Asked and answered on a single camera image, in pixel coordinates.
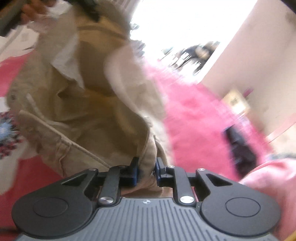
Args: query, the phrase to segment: white wall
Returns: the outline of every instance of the white wall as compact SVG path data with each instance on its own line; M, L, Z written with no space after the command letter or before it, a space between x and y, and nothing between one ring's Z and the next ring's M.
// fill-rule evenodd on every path
M258 0L224 51L205 65L202 83L219 97L232 87L254 89L249 102L266 134L296 112L295 19L280 0Z

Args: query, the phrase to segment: black clamp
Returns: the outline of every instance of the black clamp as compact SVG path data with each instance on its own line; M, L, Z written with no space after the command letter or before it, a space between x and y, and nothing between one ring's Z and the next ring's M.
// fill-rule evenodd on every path
M223 235L249 238L266 235L280 218L278 204L269 196L204 168L186 173L181 167L166 167L161 158L156 160L154 175L158 186L173 188L173 200L122 200L120 188L134 187L138 183L137 166L138 158L133 158L130 166L111 167L108 172L90 168L27 194L13 206L13 221L32 237L64 237L84 229L100 210L123 213L125 205L133 203L137 206L137 215L149 225L154 225L154 221L147 219L144 209L174 213L168 216L171 222L175 222L174 218L180 220L178 212L181 216L190 212L196 220L203 220Z

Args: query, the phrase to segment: floral pattern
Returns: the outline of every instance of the floral pattern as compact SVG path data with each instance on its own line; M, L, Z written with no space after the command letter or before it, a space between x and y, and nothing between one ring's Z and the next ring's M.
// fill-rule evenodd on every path
M21 143L22 138L16 126L14 117L7 112L0 113L0 160L11 154L16 149L17 143Z

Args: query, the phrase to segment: pink blanket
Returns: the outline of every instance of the pink blanket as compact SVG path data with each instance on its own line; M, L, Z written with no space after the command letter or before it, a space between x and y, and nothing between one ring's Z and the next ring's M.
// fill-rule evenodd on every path
M281 219L274 232L285 240L296 230L296 160L267 162L251 171L240 183L273 197L281 208Z
M258 158L267 160L271 149L265 136L245 118L238 118L202 84L186 83L186 79L161 66L147 63L146 73L155 80L166 106L167 128L176 165L188 172L205 168L238 181L230 146L223 131L235 125Z

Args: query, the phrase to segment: person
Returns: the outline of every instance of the person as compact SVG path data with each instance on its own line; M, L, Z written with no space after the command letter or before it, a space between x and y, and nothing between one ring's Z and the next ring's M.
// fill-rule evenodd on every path
M24 4L22 7L21 21L26 24L29 21L34 21L38 18L38 14L46 14L46 7L53 7L56 0L31 0L29 4Z

